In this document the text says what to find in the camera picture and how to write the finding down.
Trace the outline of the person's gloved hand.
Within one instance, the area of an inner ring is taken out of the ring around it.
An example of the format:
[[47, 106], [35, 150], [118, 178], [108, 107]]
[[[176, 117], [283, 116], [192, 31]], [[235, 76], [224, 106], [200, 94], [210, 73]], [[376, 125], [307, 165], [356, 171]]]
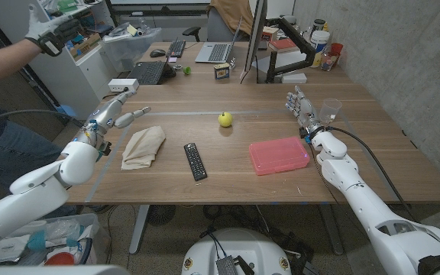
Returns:
[[72, 15], [61, 15], [47, 22], [39, 21], [37, 8], [29, 4], [29, 28], [25, 39], [36, 44], [43, 53], [60, 55], [65, 43], [78, 35], [81, 25]]

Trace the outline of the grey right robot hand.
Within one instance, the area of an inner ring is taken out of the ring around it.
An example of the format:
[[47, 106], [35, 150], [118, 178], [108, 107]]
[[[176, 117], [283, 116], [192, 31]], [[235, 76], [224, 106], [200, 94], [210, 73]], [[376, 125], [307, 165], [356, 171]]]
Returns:
[[314, 133], [322, 126], [315, 108], [301, 88], [295, 86], [295, 92], [288, 92], [286, 99], [286, 108], [293, 113], [299, 125], [305, 128], [309, 134]]

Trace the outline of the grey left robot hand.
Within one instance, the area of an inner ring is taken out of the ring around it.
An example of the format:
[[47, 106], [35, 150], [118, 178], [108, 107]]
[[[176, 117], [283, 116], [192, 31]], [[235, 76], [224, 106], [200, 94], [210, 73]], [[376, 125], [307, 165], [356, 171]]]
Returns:
[[100, 135], [105, 135], [110, 128], [125, 128], [129, 126], [136, 118], [147, 114], [150, 107], [141, 108], [134, 112], [127, 112], [121, 115], [121, 107], [127, 99], [135, 95], [134, 90], [122, 92], [113, 99], [106, 102], [101, 108], [95, 110], [83, 126], [83, 130], [94, 131]]

